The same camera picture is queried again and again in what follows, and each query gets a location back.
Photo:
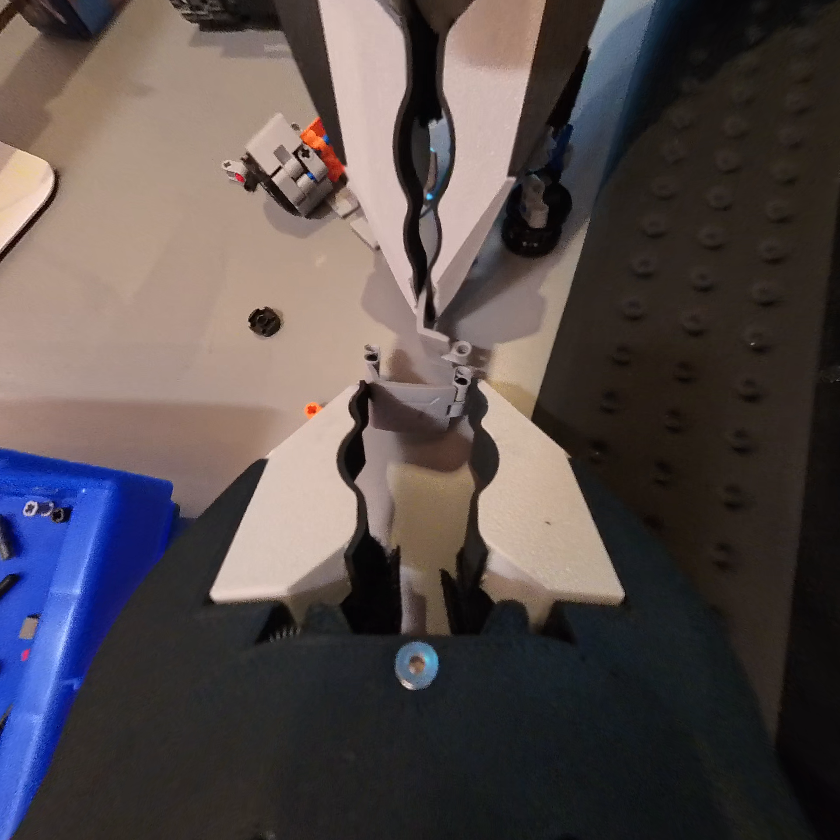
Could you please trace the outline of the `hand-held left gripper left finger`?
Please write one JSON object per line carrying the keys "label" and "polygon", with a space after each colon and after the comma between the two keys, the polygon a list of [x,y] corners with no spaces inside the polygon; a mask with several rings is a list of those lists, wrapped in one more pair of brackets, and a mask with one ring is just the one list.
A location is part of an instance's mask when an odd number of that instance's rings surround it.
{"label": "hand-held left gripper left finger", "polygon": [[366,526],[368,385],[350,385],[275,447],[227,549],[216,604],[339,605],[351,593],[345,554]]}

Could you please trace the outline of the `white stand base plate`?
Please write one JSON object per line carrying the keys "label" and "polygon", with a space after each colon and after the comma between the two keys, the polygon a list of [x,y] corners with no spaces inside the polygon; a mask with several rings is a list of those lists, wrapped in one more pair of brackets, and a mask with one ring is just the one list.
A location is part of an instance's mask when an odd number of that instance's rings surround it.
{"label": "white stand base plate", "polygon": [[58,175],[38,156],[1,142],[1,258],[25,236],[56,194]]}

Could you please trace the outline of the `black round core blue pin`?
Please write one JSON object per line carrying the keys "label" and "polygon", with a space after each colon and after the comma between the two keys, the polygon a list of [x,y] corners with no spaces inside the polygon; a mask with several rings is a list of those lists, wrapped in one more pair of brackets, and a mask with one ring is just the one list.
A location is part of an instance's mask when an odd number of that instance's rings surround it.
{"label": "black round core blue pin", "polygon": [[509,195],[501,239],[515,256],[546,256],[560,242],[572,209],[571,193],[562,178],[573,131],[571,123],[548,129]]}

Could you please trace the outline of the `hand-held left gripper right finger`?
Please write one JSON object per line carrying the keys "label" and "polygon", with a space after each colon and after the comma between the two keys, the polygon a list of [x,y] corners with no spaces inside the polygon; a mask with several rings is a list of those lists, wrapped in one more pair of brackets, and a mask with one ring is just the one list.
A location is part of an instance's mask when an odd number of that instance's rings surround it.
{"label": "hand-held left gripper right finger", "polygon": [[526,607],[621,604],[624,588],[562,447],[485,382],[469,425],[469,583]]}

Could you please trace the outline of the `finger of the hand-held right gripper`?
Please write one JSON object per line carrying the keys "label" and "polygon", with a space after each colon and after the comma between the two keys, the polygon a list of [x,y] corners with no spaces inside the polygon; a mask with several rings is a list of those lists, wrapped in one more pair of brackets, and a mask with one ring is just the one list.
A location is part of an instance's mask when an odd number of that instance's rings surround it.
{"label": "finger of the hand-held right gripper", "polygon": [[411,2],[320,1],[346,169],[397,286],[423,319],[427,257],[413,159],[419,89]]}
{"label": "finger of the hand-held right gripper", "polygon": [[441,93],[454,149],[437,204],[430,271],[440,318],[465,282],[512,189],[509,173],[544,1],[475,1],[444,39]]}

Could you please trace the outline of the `grey orange tracked toy robot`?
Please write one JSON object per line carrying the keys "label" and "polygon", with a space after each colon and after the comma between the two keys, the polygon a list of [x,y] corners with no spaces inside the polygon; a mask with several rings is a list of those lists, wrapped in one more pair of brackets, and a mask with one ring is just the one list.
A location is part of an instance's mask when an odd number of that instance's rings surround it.
{"label": "grey orange tracked toy robot", "polygon": [[281,30],[273,1],[170,1],[185,21],[206,31]]}

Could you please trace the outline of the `grey block module orange part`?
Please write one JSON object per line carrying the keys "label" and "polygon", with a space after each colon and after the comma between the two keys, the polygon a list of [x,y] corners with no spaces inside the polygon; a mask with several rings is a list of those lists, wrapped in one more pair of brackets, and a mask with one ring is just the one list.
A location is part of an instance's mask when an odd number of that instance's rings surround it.
{"label": "grey block module orange part", "polygon": [[221,164],[247,193],[264,190],[289,214],[309,217],[344,183],[345,168],[320,119],[305,128],[274,114],[239,158]]}

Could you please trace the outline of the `small dark block parts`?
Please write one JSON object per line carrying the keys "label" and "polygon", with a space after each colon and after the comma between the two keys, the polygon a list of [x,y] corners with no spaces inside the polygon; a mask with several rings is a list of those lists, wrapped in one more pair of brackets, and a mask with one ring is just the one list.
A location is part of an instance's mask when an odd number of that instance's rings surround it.
{"label": "small dark block parts", "polygon": [[2,498],[2,722],[18,703],[68,530],[66,523],[43,515],[44,505],[24,497]]}

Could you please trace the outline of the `blue plastic bin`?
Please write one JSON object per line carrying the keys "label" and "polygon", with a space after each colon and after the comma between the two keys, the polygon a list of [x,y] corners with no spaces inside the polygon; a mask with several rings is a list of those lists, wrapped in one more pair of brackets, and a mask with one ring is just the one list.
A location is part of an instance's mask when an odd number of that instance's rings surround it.
{"label": "blue plastic bin", "polygon": [[2,838],[43,780],[100,644],[170,541],[173,490],[167,479],[2,448],[1,513],[3,497],[24,497],[68,525],[22,691],[2,722]]}

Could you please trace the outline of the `grey curved panel block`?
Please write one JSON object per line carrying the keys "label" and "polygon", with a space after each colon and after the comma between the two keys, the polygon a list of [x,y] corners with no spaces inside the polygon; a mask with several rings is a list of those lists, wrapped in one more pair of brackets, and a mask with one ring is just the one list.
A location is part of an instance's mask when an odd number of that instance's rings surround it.
{"label": "grey curved panel block", "polygon": [[369,420],[382,431],[411,434],[443,433],[452,421],[462,417],[469,403],[474,372],[465,361],[468,342],[456,342],[443,360],[451,366],[449,383],[419,384],[389,380],[381,375],[382,354],[375,344],[364,346],[369,395]]}

